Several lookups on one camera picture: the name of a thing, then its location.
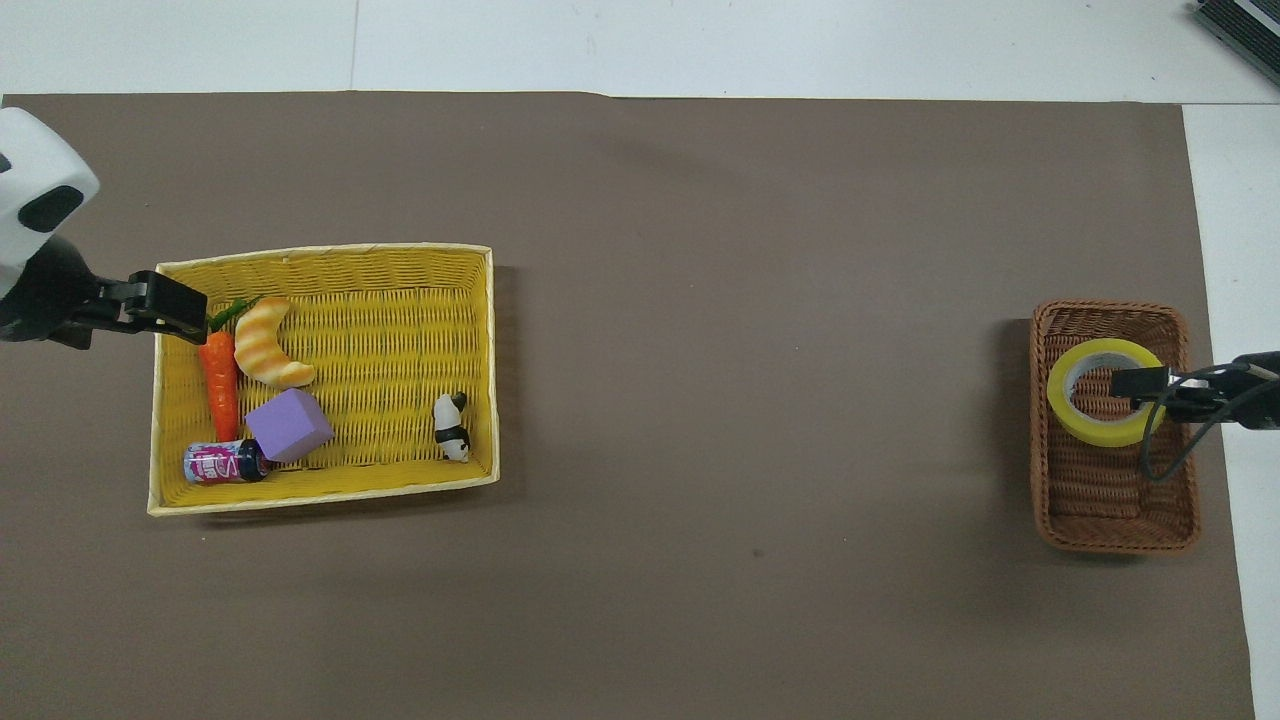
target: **tape roll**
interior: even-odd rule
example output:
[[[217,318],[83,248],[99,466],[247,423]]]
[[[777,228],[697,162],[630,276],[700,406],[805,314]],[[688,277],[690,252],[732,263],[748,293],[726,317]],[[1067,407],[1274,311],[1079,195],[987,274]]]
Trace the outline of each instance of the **tape roll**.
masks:
[[[1128,340],[1091,340],[1068,350],[1053,363],[1048,372],[1048,405],[1053,415],[1071,436],[1098,447],[1124,447],[1142,441],[1147,425],[1151,404],[1147,402],[1137,413],[1120,420],[1098,420],[1082,413],[1073,402],[1075,383],[1085,373],[1100,368],[1135,370],[1138,368],[1158,368],[1164,365],[1146,347]],[[1160,427],[1165,409],[1156,411],[1153,428]]]

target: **panda figurine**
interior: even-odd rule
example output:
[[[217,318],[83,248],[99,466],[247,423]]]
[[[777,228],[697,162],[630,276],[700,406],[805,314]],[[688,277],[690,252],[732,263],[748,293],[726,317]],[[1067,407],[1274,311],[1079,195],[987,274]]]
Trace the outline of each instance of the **panda figurine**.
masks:
[[[467,395],[442,395],[435,398],[435,442],[440,445],[444,456],[454,462],[471,459],[471,436],[462,427],[462,409],[467,406]]]

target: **purple foam cube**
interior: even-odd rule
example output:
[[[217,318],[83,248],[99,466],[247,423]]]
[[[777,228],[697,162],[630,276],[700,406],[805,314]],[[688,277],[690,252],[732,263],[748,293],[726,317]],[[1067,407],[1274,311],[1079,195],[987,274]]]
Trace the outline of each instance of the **purple foam cube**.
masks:
[[[333,427],[316,398],[289,388],[244,416],[262,455],[273,462],[293,462],[333,439]]]

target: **toy croissant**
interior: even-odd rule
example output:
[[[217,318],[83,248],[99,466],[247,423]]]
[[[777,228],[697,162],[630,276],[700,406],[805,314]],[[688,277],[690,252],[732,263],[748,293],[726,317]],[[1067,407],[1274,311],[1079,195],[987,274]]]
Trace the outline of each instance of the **toy croissant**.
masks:
[[[291,359],[275,337],[289,311],[284,297],[264,297],[236,323],[236,364],[241,370],[275,388],[301,387],[316,377],[311,365]]]

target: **carrot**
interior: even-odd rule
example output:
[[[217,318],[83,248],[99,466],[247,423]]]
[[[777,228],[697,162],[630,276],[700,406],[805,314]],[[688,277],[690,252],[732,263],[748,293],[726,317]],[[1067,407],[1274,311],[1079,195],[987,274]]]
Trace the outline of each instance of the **carrot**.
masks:
[[[209,413],[214,418],[218,442],[230,442],[239,437],[239,396],[236,389],[236,338],[223,328],[257,299],[237,299],[221,313],[207,319],[209,336],[198,348],[200,364],[205,369],[205,389],[209,393]]]

